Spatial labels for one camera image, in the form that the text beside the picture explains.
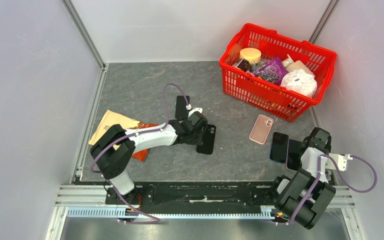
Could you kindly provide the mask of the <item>cassava chips snack bag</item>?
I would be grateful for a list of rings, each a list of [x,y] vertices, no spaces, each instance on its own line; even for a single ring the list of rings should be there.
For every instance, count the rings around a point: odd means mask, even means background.
[[[143,123],[141,121],[129,118],[120,113],[107,110],[102,117],[97,129],[92,134],[88,144],[94,146],[104,133],[113,125],[120,124],[123,129],[144,129],[149,127],[156,127],[157,124]]]

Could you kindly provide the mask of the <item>black smartphone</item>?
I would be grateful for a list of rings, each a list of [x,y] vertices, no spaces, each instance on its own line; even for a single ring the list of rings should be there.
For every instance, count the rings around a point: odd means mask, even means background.
[[[178,95],[175,103],[175,119],[183,121],[188,118],[188,115],[189,111],[187,110],[187,102],[183,95]]]

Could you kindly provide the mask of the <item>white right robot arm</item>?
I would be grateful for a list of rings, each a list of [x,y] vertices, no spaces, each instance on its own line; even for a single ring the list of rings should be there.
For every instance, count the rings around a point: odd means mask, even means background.
[[[288,224],[297,223],[312,229],[336,194],[326,178],[332,137],[315,127],[298,148],[301,167],[292,178],[278,176],[268,191],[274,207],[289,217]]]

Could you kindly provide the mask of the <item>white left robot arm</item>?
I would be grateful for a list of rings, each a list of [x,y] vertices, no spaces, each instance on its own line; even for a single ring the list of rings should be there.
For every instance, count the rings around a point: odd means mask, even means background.
[[[91,147],[93,166],[113,185],[124,204],[132,204],[137,191],[126,167],[133,154],[161,146],[201,146],[208,126],[208,119],[199,111],[181,121],[173,119],[147,128],[124,129],[114,124]]]

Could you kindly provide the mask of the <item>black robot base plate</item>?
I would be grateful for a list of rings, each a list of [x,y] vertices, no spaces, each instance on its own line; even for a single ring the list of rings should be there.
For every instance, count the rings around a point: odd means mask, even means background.
[[[258,214],[274,206],[273,181],[136,181],[124,196],[148,214]]]

